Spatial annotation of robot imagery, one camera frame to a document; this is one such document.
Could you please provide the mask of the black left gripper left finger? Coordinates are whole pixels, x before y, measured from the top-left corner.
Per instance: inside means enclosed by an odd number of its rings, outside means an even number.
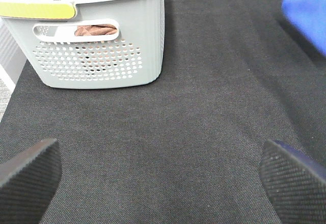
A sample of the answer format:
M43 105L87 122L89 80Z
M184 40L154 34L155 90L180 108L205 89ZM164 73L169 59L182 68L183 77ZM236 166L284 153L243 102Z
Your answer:
M1 223L39 223L61 176L60 144L54 138L1 164Z

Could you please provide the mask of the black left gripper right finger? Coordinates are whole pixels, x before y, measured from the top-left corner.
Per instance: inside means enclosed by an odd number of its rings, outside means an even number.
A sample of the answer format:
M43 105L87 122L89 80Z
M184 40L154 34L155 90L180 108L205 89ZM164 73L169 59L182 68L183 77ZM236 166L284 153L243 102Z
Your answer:
M282 223L325 223L325 168L279 140L263 145L259 176Z

